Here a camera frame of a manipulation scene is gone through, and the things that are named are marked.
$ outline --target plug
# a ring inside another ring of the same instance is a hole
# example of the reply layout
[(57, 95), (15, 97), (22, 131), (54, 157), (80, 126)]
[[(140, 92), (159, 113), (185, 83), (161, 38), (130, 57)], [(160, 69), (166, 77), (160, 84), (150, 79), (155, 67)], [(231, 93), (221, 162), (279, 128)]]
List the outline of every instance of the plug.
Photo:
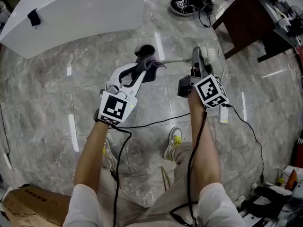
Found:
[(227, 108), (230, 108), (230, 107), (231, 107), (230, 104), (225, 104), (225, 103), (223, 103), (223, 104), (221, 104), (221, 105), (222, 105), (222, 107), (227, 107)]

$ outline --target hand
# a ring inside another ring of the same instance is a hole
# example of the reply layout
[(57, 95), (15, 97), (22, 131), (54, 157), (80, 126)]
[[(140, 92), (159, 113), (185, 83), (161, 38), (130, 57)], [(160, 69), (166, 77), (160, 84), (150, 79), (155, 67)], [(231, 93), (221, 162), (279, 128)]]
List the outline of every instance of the hand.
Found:
[(202, 104), (200, 96), (194, 87), (191, 89), (191, 93), (188, 95), (187, 100), (188, 100), (189, 110), (191, 112), (193, 112), (193, 111), (203, 112), (204, 111), (204, 106)]

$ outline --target white cable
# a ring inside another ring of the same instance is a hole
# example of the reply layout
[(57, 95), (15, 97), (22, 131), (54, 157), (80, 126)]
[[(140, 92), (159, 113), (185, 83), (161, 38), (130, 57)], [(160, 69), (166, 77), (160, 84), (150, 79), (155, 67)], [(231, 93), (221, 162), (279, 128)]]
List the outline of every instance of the white cable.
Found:
[(218, 36), (216, 35), (215, 31), (214, 31), (214, 28), (212, 27), (212, 30), (214, 32), (214, 36), (216, 36), (217, 38), (217, 42), (218, 42), (218, 54), (219, 54), (219, 59), (220, 59), (220, 62), (221, 62), (221, 66), (222, 66), (222, 69), (223, 69), (223, 72), (222, 72), (222, 75), (221, 75), (221, 84), (222, 84), (222, 80), (223, 80), (223, 76), (224, 76), (224, 66), (223, 66), (223, 62), (221, 60), (221, 56), (220, 56), (220, 46), (219, 46), (219, 39), (218, 39)]

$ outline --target forearm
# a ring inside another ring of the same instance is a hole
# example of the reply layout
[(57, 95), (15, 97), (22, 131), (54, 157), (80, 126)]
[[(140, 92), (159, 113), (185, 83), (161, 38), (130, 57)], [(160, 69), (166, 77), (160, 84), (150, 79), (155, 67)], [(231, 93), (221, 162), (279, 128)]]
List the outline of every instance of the forearm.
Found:
[(108, 125), (95, 123), (80, 156), (74, 176), (74, 185), (84, 184), (95, 192), (98, 191), (102, 167), (103, 146)]
[[(194, 147), (203, 122), (203, 106), (195, 105), (194, 107), (191, 107), (190, 116)], [(220, 182), (220, 163), (218, 152), (207, 120), (193, 158), (193, 174), (199, 191), (211, 183)]]

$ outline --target white box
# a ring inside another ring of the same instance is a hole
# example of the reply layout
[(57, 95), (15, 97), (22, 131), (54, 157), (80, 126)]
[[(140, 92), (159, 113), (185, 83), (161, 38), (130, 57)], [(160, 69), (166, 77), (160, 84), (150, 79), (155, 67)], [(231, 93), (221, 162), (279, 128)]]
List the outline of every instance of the white box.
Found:
[[(102, 33), (136, 29), (143, 22), (144, 0), (21, 0), (0, 42), (29, 59), (55, 46)], [(41, 24), (27, 17), (36, 9)]]
[(226, 92), (213, 75), (209, 75), (196, 83), (195, 88), (203, 104), (207, 107), (215, 108), (222, 103), (227, 103)]

